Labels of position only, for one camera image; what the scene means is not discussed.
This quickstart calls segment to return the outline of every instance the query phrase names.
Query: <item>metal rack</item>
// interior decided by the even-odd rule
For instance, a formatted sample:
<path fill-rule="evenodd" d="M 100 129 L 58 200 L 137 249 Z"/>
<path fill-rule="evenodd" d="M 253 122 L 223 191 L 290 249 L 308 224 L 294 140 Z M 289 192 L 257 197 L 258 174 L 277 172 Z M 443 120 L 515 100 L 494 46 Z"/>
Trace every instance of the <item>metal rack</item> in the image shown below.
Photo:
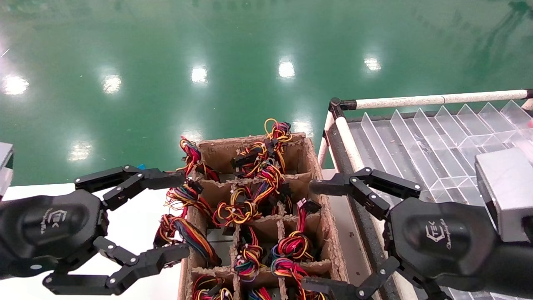
<path fill-rule="evenodd" d="M 533 90 L 448 94 L 365 100 L 331 100 L 319 150 L 322 166 L 329 150 L 337 172 L 353 172 L 364 166 L 384 170 L 424 185 L 421 199 L 456 201 L 484 206 L 477 189 L 474 160 L 477 154 L 519 147 L 533 161 L 532 112 L 514 102 L 533 98 Z M 489 101 L 509 100 L 500 110 Z M 468 102 L 487 102 L 474 110 Z M 444 105 L 466 103 L 458 111 Z M 345 110 L 440 104 L 438 111 L 400 113 L 347 119 Z M 392 205 L 400 199 L 381 195 Z M 352 205 L 370 266 L 383 259 L 383 224 L 362 207 Z M 411 299 L 420 296 L 403 278 L 380 290 L 382 298 Z M 456 299 L 516 299 L 487 292 L 468 293 L 448 289 Z"/>

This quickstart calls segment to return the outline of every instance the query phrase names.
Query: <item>green epoxy floor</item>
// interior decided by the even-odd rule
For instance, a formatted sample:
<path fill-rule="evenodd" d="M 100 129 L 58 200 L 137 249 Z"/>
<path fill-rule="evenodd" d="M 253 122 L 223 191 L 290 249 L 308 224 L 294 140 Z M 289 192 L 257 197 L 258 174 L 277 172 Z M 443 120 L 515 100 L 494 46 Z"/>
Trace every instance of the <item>green epoxy floor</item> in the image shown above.
<path fill-rule="evenodd" d="M 532 88 L 532 16 L 498 0 L 6 0 L 0 140 L 14 185 L 174 169 L 180 134 L 262 134 L 268 117 L 318 148 L 332 97 Z"/>

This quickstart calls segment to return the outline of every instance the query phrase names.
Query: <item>clear plastic tray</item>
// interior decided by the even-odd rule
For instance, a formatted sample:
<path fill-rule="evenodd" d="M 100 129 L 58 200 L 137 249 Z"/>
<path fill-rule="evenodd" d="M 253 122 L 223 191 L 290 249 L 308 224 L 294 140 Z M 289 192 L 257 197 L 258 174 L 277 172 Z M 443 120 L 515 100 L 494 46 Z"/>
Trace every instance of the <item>clear plastic tray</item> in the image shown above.
<path fill-rule="evenodd" d="M 412 118 L 395 111 L 390 120 L 349 123 L 363 163 L 424 185 L 423 201 L 455 201 L 484 206 L 477 189 L 475 156 L 519 147 L 533 162 L 532 118 L 514 101 L 501 110 L 487 103 L 479 113 L 465 104 L 456 113 L 442 106 L 435 114 L 419 109 Z M 400 199 L 382 195 L 395 205 Z M 515 297 L 446 288 L 455 300 Z"/>

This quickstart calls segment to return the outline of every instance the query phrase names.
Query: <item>white table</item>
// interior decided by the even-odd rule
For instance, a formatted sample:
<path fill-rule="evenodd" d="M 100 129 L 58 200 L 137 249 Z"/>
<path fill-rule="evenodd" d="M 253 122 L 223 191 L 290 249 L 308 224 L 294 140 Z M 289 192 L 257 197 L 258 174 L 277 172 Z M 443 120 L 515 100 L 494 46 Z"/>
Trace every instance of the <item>white table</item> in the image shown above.
<path fill-rule="evenodd" d="M 13 186 L 7 189 L 2 201 L 35 195 L 64 195 L 74 191 L 74 184 Z M 105 191 L 95 193 L 101 196 Z M 138 255 L 152 248 L 161 215 L 168 213 L 163 207 L 166 190 L 145 190 L 121 208 L 109 212 L 108 239 Z M 96 255 L 71 274 L 111 275 L 120 266 Z M 181 265 L 163 269 L 160 275 L 140 279 L 125 291 L 120 300 L 176 300 L 180 282 Z M 57 296 L 42 285 L 49 272 L 31 278 L 13 278 L 0 281 L 1 299 L 24 300 L 97 300 L 105 296 Z"/>

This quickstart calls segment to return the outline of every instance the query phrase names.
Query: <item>cardboard box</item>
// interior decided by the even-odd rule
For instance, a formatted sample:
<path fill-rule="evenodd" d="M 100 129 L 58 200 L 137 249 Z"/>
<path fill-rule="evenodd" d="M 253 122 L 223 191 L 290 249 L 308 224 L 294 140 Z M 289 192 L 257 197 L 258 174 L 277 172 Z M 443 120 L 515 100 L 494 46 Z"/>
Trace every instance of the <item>cardboard box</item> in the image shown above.
<path fill-rule="evenodd" d="M 251 184 L 261 182 L 258 178 L 239 179 L 233 176 L 231 159 L 234 158 L 240 149 L 243 149 L 253 142 L 265 139 L 265 136 L 250 136 L 242 138 L 206 140 L 197 143 L 204 162 L 213 169 L 222 173 L 221 183 L 212 180 L 200 180 L 204 187 L 202 197 L 212 206 L 216 207 L 221 201 L 229 202 L 232 187 L 236 185 Z M 301 267 L 310 275 L 331 278 L 335 280 L 348 281 L 346 263 L 341 252 L 337 228 L 334 217 L 331 213 L 328 198 L 323 195 L 314 195 L 309 192 L 308 184 L 312 179 L 322 179 L 321 169 L 318 165 L 313 143 L 304 133 L 294 133 L 293 139 L 288 143 L 284 154 L 287 175 L 285 180 L 289 182 L 293 194 L 293 202 L 303 197 L 311 198 L 322 206 L 316 213 L 307 216 L 305 223 L 305 235 L 322 247 L 320 260 L 317 262 L 301 263 Z M 207 223 L 200 213 L 192 208 L 189 210 L 188 221 L 196 226 L 202 233 L 207 231 Z M 285 215 L 285 209 L 279 207 L 280 214 L 265 216 L 247 225 L 254 228 L 255 233 L 265 247 L 271 246 L 284 238 L 296 229 L 297 215 Z M 205 262 L 200 254 L 191 250 L 187 259 L 182 261 L 182 276 L 179 289 L 179 300 L 190 300 L 192 297 L 192 286 L 194 281 L 201 275 L 211 275 L 224 278 L 226 282 L 233 285 L 234 300 L 241 300 L 243 291 L 249 288 L 265 286 L 267 288 L 279 287 L 281 299 L 287 300 L 287 286 L 294 286 L 291 279 L 277 278 L 270 273 L 270 268 L 260 269 L 259 274 L 252 283 L 244 283 L 239 280 L 239 276 L 233 270 L 235 257 L 237 255 L 237 242 L 240 238 L 240 226 L 236 226 L 233 234 L 232 247 L 229 249 L 231 265 L 220 266 L 212 269 L 205 269 Z"/>

